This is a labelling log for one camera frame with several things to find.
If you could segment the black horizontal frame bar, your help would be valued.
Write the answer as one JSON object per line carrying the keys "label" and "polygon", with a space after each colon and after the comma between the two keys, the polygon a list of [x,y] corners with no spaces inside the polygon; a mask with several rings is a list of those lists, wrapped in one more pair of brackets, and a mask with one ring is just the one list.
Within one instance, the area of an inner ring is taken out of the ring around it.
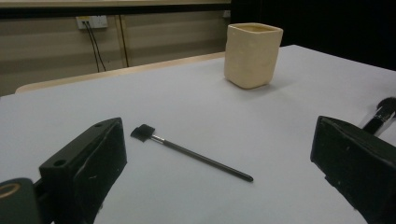
{"label": "black horizontal frame bar", "polygon": [[218,11],[218,10],[229,10],[230,8],[231,8],[230,3],[171,4],[171,5],[157,5],[157,6],[72,6],[72,7],[0,6],[0,20]]}

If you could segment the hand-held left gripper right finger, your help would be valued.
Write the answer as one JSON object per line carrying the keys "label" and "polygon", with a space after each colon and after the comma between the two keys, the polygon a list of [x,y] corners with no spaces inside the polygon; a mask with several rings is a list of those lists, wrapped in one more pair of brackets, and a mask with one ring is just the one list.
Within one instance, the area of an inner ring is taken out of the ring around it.
{"label": "hand-held left gripper right finger", "polygon": [[396,147],[350,123],[320,116],[310,160],[368,224],[396,224]]}

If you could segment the white table mat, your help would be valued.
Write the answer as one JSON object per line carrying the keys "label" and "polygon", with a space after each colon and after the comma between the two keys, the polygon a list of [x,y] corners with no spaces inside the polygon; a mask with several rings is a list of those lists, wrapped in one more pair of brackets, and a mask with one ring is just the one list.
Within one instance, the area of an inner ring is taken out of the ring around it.
{"label": "white table mat", "polygon": [[223,60],[100,78],[0,98],[0,182],[39,166],[105,119],[254,178],[249,183],[155,141],[127,138],[128,162],[95,224],[366,224],[310,160],[319,116],[363,125],[396,96],[396,72],[299,46],[272,82],[243,90]]}

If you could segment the cream square cup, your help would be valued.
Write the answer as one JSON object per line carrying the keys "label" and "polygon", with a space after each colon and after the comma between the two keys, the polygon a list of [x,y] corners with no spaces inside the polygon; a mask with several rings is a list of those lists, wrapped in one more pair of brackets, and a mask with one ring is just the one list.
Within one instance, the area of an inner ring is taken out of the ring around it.
{"label": "cream square cup", "polygon": [[224,76],[249,90],[269,84],[283,36],[281,28],[256,22],[233,23],[227,29]]}

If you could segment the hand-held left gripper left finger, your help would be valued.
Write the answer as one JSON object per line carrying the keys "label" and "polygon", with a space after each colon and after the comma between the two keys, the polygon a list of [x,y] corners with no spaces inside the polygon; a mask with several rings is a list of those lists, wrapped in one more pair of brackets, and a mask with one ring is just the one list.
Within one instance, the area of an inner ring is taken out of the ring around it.
{"label": "hand-held left gripper left finger", "polygon": [[39,166],[56,224],[93,224],[127,164],[122,120],[92,125]]}

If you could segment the thick black makeup brush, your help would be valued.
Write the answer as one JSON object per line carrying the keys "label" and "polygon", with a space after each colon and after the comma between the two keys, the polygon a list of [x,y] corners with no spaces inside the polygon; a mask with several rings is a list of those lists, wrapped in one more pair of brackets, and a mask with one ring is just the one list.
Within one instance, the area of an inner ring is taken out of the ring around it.
{"label": "thick black makeup brush", "polygon": [[374,116],[361,128],[364,132],[375,135],[390,119],[396,118],[396,97],[381,100]]}

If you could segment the white wall socket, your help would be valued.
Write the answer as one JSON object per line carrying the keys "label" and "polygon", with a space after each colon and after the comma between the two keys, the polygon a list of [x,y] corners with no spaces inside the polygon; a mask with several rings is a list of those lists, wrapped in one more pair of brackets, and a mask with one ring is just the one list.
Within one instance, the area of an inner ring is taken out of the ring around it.
{"label": "white wall socket", "polygon": [[77,25],[80,30],[86,28],[103,29],[108,27],[107,17],[101,16],[79,16],[76,17]]}

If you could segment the black curtain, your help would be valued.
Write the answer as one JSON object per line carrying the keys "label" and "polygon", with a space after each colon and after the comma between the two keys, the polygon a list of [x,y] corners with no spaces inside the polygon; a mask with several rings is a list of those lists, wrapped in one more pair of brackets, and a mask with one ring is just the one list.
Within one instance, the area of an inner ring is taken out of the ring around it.
{"label": "black curtain", "polygon": [[231,22],[273,25],[284,46],[396,71],[396,0],[231,0]]}

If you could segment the thin black makeup brush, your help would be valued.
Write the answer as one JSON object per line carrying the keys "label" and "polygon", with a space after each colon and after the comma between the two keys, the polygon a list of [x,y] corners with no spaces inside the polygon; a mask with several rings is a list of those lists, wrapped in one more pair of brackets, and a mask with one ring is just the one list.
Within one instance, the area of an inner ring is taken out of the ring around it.
{"label": "thin black makeup brush", "polygon": [[225,173],[228,173],[230,175],[233,175],[233,176],[236,176],[238,178],[241,178],[241,179],[243,179],[243,180],[245,180],[245,181],[247,181],[249,183],[252,183],[254,181],[254,178],[251,175],[245,174],[245,173],[243,173],[241,171],[238,171],[238,170],[236,170],[236,169],[234,169],[234,168],[232,168],[230,166],[227,166],[227,165],[225,165],[223,163],[220,163],[218,161],[214,161],[212,159],[209,159],[206,156],[200,155],[200,154],[198,154],[198,153],[196,153],[194,151],[191,151],[191,150],[189,150],[189,149],[187,149],[185,147],[179,146],[179,145],[177,145],[177,144],[175,144],[173,142],[170,142],[170,141],[168,141],[168,140],[166,140],[164,138],[161,138],[161,137],[155,135],[154,133],[155,133],[155,129],[153,127],[148,126],[147,124],[142,124],[139,127],[134,128],[132,130],[130,136],[135,138],[135,139],[138,139],[141,142],[145,142],[145,141],[150,139],[152,141],[155,141],[155,142],[157,142],[159,144],[164,145],[165,147],[172,148],[173,150],[175,150],[177,152],[180,152],[180,153],[182,153],[184,155],[187,155],[187,156],[189,156],[191,158],[194,158],[194,159],[196,159],[198,161],[201,161],[201,162],[203,162],[205,164],[208,164],[208,165],[210,165],[212,167],[215,167],[215,168],[217,168],[217,169],[219,169],[219,170],[221,170],[221,171],[223,171]]}

